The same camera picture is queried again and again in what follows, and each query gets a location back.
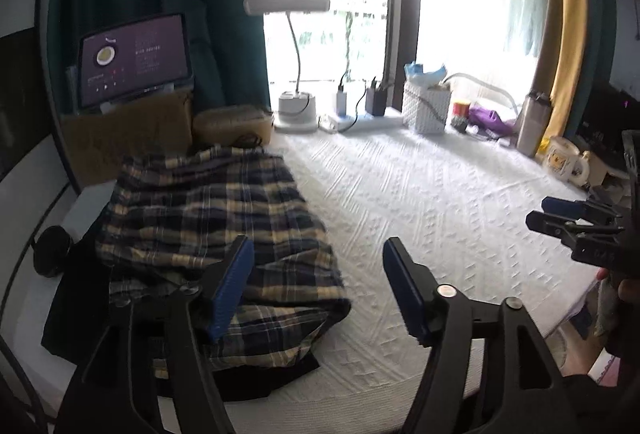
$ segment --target white bedsheet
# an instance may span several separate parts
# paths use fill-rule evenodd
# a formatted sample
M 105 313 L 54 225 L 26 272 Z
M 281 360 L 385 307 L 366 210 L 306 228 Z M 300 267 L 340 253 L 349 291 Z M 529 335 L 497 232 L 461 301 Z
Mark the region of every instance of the white bedsheet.
M 524 221 L 545 196 L 584 195 L 515 151 L 454 133 L 427 140 L 405 130 L 277 135 L 271 149 L 284 154 L 325 222 L 353 309 L 315 346 L 320 369 L 267 399 L 227 404 L 238 433 L 381 433 L 402 425 L 428 350 L 407 335 L 386 281 L 388 237 L 400 237 L 414 260 L 470 298 L 520 297 L 543 335 L 593 282 L 595 268 L 572 262 L 568 249 Z M 104 197 L 94 196 L 97 211 Z M 39 345 L 54 292 L 52 281 L 33 278 L 13 344 L 36 388 L 57 407 L 72 366 Z M 468 390 L 480 370 L 477 343 Z M 161 404 L 167 428 L 177 432 L 172 407 Z

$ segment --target power strip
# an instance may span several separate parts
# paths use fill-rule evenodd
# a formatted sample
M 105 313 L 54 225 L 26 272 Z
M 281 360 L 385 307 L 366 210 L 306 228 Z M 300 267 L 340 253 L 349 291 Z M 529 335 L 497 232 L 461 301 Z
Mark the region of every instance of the power strip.
M 320 118 L 320 128 L 325 132 L 364 132 L 402 127 L 402 113 L 393 107 L 387 107 L 384 116 L 371 116 L 364 112 L 355 116 L 338 116 L 334 112 Z

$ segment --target lamp base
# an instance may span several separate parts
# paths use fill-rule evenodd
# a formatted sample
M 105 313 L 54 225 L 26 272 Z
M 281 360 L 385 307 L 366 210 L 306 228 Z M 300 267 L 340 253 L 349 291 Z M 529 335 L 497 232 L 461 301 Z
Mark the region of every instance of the lamp base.
M 278 99 L 274 127 L 281 132 L 314 132 L 318 129 L 316 98 L 309 93 L 285 91 Z

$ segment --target desk lamp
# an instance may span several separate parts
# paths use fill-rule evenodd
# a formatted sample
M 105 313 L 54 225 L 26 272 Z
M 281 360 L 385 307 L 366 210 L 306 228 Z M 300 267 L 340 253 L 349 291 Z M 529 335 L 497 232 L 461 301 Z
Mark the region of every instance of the desk lamp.
M 244 0 L 244 11 L 247 15 L 285 13 L 289 21 L 293 43 L 296 47 L 296 54 L 298 55 L 296 91 L 285 91 L 278 99 L 278 110 L 275 111 L 274 119 L 274 125 L 278 130 L 309 132 L 318 128 L 316 98 L 310 93 L 300 92 L 300 50 L 298 49 L 298 40 L 291 24 L 291 12 L 328 11 L 330 3 L 330 0 Z

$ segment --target purple bag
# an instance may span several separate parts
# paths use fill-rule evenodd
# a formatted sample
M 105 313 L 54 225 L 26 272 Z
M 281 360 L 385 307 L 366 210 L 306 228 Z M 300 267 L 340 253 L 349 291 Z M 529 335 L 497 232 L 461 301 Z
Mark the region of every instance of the purple bag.
M 494 110 L 481 106 L 472 106 L 469 109 L 469 125 L 477 125 L 481 129 L 491 131 L 496 136 L 510 136 L 513 134 L 513 125 L 505 124 Z

